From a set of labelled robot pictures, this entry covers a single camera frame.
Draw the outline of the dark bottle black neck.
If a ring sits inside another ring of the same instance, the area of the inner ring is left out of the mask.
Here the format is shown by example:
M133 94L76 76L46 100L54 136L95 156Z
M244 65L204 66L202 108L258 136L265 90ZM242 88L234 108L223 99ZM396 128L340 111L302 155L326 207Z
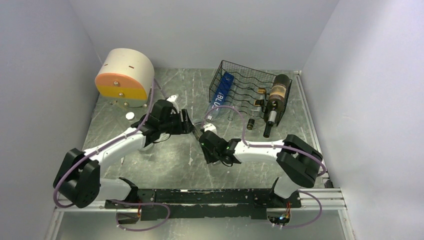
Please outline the dark bottle black neck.
M271 135L271 130L274 125L280 123L281 118L286 110L287 105L287 95L290 86L290 79L285 74L276 75L274 82L268 97L268 101L272 103L272 108L270 109L268 121L265 122L265 129L263 132L263 137L269 138Z

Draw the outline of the clear bottle silver cap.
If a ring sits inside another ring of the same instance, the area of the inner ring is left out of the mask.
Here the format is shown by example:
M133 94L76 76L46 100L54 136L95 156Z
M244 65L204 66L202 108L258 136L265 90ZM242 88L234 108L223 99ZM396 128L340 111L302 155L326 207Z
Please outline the clear bottle silver cap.
M201 120L192 123L191 132L194 135L202 135L204 133L204 125Z

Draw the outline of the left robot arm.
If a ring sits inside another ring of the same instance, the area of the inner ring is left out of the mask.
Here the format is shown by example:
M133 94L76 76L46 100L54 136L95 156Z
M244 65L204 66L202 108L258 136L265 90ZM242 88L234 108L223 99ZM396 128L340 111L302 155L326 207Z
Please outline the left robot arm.
M111 201L132 208L140 202L138 187L124 177L102 178L104 170L126 155L157 144L162 135L191 134L195 126L186 109L160 99L149 106L148 113L123 133L86 150L73 148L62 161L53 181L53 200L60 208L62 195L80 209L94 201Z

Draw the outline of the blue square bottle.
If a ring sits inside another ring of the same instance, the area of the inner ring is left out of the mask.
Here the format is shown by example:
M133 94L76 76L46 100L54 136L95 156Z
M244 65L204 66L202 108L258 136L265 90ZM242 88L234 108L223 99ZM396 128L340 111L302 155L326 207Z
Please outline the blue square bottle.
M218 85L216 86L215 91L213 92L213 96L210 100L210 104L207 111L210 111L206 114L205 120L208 123L211 123L215 120L221 111L219 106L223 106L225 104L226 98L232 88L234 81L234 76L228 72L225 72L223 76L220 78Z

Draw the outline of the dark green wine bottle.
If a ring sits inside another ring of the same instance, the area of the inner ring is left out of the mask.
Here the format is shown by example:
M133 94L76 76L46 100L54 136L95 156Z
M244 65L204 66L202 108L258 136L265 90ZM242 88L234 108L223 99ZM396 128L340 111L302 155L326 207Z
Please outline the dark green wine bottle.
M272 103L268 100L261 99L259 100L259 106L261 107L261 118L267 122L269 118L270 109L272 108Z

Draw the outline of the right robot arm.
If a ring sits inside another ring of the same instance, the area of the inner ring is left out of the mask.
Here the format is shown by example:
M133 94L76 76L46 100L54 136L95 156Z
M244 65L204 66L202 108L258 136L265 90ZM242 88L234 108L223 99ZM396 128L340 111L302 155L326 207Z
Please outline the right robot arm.
M322 154L293 134L268 142L240 138L226 141L207 130L198 142L207 164L221 162L231 167L260 162L279 166L283 174L275 180L269 197L275 207L282 207L298 189L313 188L316 178L326 172Z

